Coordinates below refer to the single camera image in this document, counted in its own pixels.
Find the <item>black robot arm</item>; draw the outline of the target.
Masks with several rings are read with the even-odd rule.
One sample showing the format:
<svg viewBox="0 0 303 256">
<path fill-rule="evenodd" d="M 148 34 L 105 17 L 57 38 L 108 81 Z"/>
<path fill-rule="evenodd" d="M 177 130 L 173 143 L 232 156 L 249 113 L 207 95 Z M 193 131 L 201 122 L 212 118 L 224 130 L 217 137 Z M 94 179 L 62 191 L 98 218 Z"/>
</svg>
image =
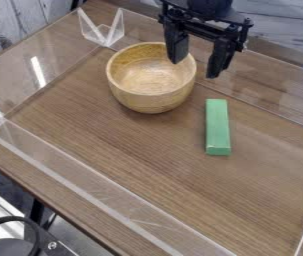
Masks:
<svg viewBox="0 0 303 256">
<path fill-rule="evenodd" d="M 177 64 L 188 55 L 189 36 L 213 43 L 205 77 L 213 79 L 247 44 L 252 20 L 232 8 L 233 0 L 160 0 L 167 56 Z"/>
</svg>

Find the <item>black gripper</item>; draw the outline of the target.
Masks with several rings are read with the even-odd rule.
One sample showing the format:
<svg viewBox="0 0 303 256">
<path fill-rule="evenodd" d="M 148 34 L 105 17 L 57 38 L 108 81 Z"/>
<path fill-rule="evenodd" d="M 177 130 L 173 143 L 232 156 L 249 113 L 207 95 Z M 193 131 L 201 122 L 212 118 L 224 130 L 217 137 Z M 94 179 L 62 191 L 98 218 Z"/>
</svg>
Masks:
<svg viewBox="0 0 303 256">
<path fill-rule="evenodd" d="M 188 35 L 213 42 L 205 77 L 228 68 L 236 50 L 243 51 L 253 22 L 232 8 L 233 0 L 160 0 L 167 56 L 177 64 L 188 54 Z"/>
</svg>

